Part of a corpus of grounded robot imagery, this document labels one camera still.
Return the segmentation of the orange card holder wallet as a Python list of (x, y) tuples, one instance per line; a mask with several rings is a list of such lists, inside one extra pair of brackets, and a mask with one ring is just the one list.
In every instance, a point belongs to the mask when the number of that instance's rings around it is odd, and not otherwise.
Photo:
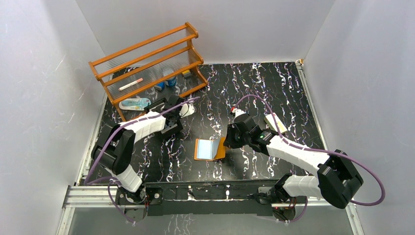
[(215, 140), (197, 139), (195, 142), (194, 160), (196, 161), (215, 161), (225, 158), (226, 147), (224, 146), (225, 137)]

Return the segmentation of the black card tray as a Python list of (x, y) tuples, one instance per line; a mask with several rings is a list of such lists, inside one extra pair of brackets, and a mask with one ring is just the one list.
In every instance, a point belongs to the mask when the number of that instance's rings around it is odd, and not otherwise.
[(182, 129), (183, 126), (179, 118), (169, 118), (166, 119), (165, 127), (163, 130), (160, 131), (160, 134), (166, 138), (181, 132)]

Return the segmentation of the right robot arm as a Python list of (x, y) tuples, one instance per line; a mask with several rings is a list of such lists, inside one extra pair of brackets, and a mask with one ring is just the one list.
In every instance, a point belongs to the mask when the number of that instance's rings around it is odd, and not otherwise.
[(308, 151), (307, 146), (295, 148), (294, 142), (271, 129), (261, 129), (244, 111), (232, 108), (233, 123), (227, 126), (224, 146), (236, 149), (248, 145), (255, 152), (277, 157), (305, 169), (309, 176), (287, 173), (266, 192), (258, 192), (260, 203), (287, 203), (294, 197), (323, 198), (332, 206), (344, 209), (363, 179), (353, 163), (337, 153)]

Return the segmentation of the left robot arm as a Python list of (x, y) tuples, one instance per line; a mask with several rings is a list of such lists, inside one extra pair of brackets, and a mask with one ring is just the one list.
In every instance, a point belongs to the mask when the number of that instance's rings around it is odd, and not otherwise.
[(144, 114), (130, 121), (106, 123), (91, 152), (93, 164), (84, 180), (85, 185), (98, 183), (91, 176), (97, 166), (110, 173), (108, 180), (127, 191), (127, 197), (135, 204), (146, 198), (143, 181), (134, 171), (131, 158), (136, 142), (152, 134), (169, 137), (182, 130), (181, 119), (195, 112), (194, 101), (178, 95), (161, 98), (143, 108)]

